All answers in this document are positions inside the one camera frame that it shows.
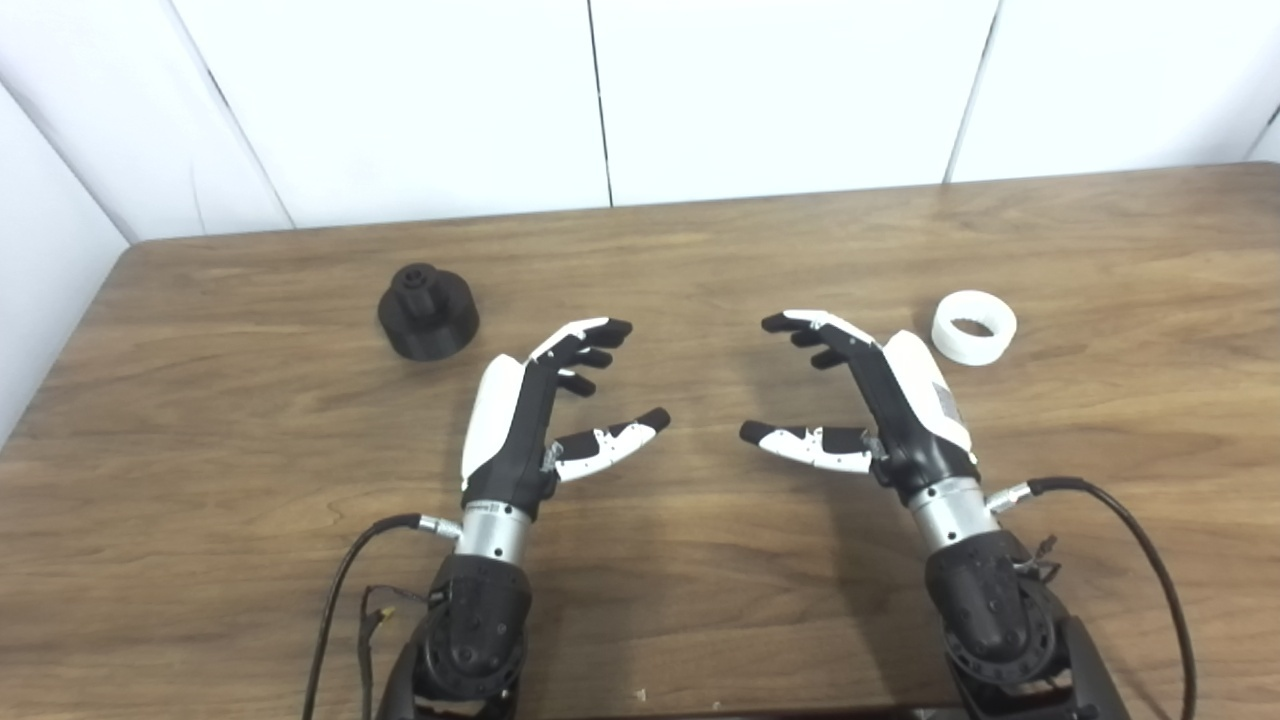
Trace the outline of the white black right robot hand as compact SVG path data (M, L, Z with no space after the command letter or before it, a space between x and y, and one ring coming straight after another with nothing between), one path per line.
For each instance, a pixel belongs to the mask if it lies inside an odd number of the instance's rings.
M902 503L946 480L980 480L972 434L924 342L900 331L881 343L832 313L788 309L762 320L799 348L820 347L818 370L850 370L873 428L776 427L748 420L741 439L769 454L829 471L869 474Z

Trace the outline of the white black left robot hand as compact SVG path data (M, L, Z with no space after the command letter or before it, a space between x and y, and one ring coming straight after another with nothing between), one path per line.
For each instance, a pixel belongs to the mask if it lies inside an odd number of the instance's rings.
M494 502L536 520L558 486L594 475L636 454L671 423L663 407L630 421L550 439L561 391L596 392L580 366L604 369L632 333L630 322L596 316L570 322L526 357L494 357L477 388L461 461L462 505Z

